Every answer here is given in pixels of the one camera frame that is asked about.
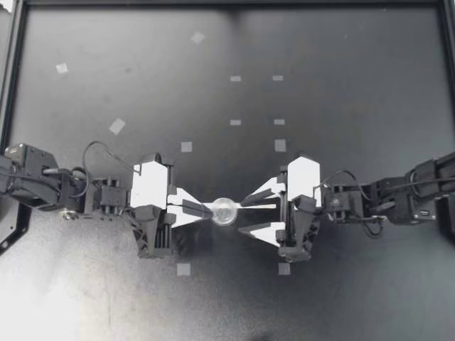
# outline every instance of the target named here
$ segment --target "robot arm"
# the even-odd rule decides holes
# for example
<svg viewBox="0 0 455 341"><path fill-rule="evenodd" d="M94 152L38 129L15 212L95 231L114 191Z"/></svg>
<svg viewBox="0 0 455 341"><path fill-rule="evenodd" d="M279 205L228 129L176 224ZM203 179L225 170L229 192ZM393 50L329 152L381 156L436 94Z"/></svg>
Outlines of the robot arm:
<svg viewBox="0 0 455 341"><path fill-rule="evenodd" d="M134 169L130 191L118 179L92 180L85 168L59 168L52 154L18 144L0 156L0 194L28 207L62 211L67 220L126 217L134 228L140 257L172 254L171 229L210 219L212 212L172 185L172 162L164 163L159 154L143 158ZM0 254L12 237L0 240Z"/></svg>
<svg viewBox="0 0 455 341"><path fill-rule="evenodd" d="M455 221L448 198L455 191L455 153L421 163L405 176L369 185L359 185L348 171L335 175L339 173L348 173L356 184L329 185L333 176L321 182L319 164L303 156L297 158L282 168L277 178L242 202L252 205L254 199L277 196L280 220L242 227L239 231L273 244L287 261L302 261L311 258L319 219L325 214L337 224L363 224L370 237L380 236L385 219L393 224L419 224L437 218L445 224ZM378 224L379 229L372 231L371 224Z"/></svg>

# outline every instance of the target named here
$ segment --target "bolt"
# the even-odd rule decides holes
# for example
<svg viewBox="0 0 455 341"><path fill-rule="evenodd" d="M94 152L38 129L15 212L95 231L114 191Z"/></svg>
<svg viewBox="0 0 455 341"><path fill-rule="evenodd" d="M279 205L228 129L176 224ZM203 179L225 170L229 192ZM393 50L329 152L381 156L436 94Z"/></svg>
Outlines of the bolt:
<svg viewBox="0 0 455 341"><path fill-rule="evenodd" d="M331 205L332 206L339 206L341 204L340 200L336 197L332 200Z"/></svg>

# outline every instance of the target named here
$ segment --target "black tabletop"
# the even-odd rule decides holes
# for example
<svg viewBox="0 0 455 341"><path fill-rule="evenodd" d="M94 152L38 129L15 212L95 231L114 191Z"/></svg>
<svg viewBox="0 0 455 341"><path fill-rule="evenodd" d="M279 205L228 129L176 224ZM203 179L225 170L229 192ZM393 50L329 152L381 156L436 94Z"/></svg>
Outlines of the black tabletop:
<svg viewBox="0 0 455 341"><path fill-rule="evenodd" d="M203 202L243 199L301 152L323 176L404 175L455 146L438 20L426 6L34 9L11 142L63 167L95 139L130 163L159 151ZM131 183L101 149L88 163ZM143 260L120 222L34 212L0 258L0 302L15 307L0 319L50 340L454 334L455 248L434 225L386 225L373 241L324 222L314 258L279 276L274 247L236 232L251 220L182 227L188 255Z"/></svg>

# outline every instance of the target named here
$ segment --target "clear plastic cup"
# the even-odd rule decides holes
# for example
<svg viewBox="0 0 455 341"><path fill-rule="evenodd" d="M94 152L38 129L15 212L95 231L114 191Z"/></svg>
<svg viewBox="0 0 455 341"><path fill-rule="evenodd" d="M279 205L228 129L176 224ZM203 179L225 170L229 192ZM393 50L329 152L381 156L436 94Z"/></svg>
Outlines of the clear plastic cup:
<svg viewBox="0 0 455 341"><path fill-rule="evenodd" d="M228 226L237 219L237 205L231 199L221 197L212 204L212 221L216 225Z"/></svg>

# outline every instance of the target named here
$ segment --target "cable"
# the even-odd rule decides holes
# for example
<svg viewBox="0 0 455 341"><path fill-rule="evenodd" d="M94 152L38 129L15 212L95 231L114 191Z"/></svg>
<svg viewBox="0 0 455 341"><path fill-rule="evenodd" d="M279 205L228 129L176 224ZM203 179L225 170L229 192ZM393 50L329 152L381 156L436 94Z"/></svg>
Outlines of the cable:
<svg viewBox="0 0 455 341"><path fill-rule="evenodd" d="M359 219L359 223L362 224L362 228L364 233L367 235L367 237L371 239L379 239L382 237L382 232L384 231L384 226L382 225L381 220L375 220L379 224L379 230L378 231L373 231L370 227L370 225L365 221L364 218L362 218L356 211L351 211L352 214Z"/></svg>
<svg viewBox="0 0 455 341"><path fill-rule="evenodd" d="M33 181L34 183L40 183L41 185L48 186L52 190L56 191L58 194L60 194L60 189L58 189L56 186L52 185L51 183L48 183L44 179L39 179L39 178L34 178L33 176L27 176L27 175L18 175L14 173L8 173L8 172L3 172L0 170L0 174L5 175L5 176L11 176L12 178L18 178L18 179L24 179L24 180L29 180Z"/></svg>
<svg viewBox="0 0 455 341"><path fill-rule="evenodd" d="M378 222L378 224L379 224L379 230L375 232L375 231L371 230L371 227L367 222L362 222L363 231L369 238L379 239L382 237L382 231L384 230L384 226L382 225L382 222Z"/></svg>
<svg viewBox="0 0 455 341"><path fill-rule="evenodd" d="M329 177L327 177L324 180L322 180L322 182L319 185L317 185L316 187L313 187L313 197L314 197L314 192L315 192L316 189L320 188L321 186L327 185L328 181L332 180L337 175L342 174L342 173L348 174L354 180L355 185L358 187L358 189L359 189L360 193L362 194L362 196L367 201L371 201L371 199L363 191L362 186L360 186L360 183L357 181L356 176L354 174L352 174L349 170L344 170L344 169L343 170L339 170L338 172L335 172L333 175L330 175Z"/></svg>
<svg viewBox="0 0 455 341"><path fill-rule="evenodd" d="M389 195L391 192L393 192L395 190L401 190L402 188L411 187L414 189L414 193L416 193L415 188L414 188L414 186L416 186L416 185L424 185L426 183L445 183L445 182L449 182L449 181L455 181L455 178L452 177L452 178L422 180L422 181L414 181L414 182L405 183L403 185L396 185L396 186L388 188L387 192L381 195L381 198L385 197L386 195Z"/></svg>
<svg viewBox="0 0 455 341"><path fill-rule="evenodd" d="M107 144L105 144L104 142L101 142L101 141L92 141L90 142L87 147L85 147L84 149L84 152L82 153L82 169L84 170L85 172L85 187L84 189L82 190L82 192L78 193L78 194L75 194L75 195L70 195L70 197L82 197L85 193L87 193L88 191L88 188L90 186L90 179L92 177L92 175L90 174L88 168L87 168L87 164L85 162L85 156L87 154L87 151L90 149L90 147L94 146L95 144L99 144L101 145L105 151L111 156L113 157L115 160L119 161L125 168L133 171L134 173L138 173L139 175L141 174L140 170L135 170L134 167L132 167L131 165L129 165L127 162L125 162L124 160L122 160L116 153L114 153L108 146Z"/></svg>

